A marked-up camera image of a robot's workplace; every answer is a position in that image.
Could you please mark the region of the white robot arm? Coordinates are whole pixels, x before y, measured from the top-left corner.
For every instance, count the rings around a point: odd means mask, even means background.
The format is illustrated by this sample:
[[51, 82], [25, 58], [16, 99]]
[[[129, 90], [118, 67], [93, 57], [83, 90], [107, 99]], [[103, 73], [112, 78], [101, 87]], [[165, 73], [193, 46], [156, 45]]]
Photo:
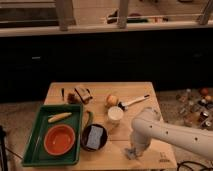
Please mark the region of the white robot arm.
[[160, 120], [153, 108], [144, 108], [131, 121], [130, 141], [136, 156], [157, 139], [213, 160], [213, 131], [177, 126]]

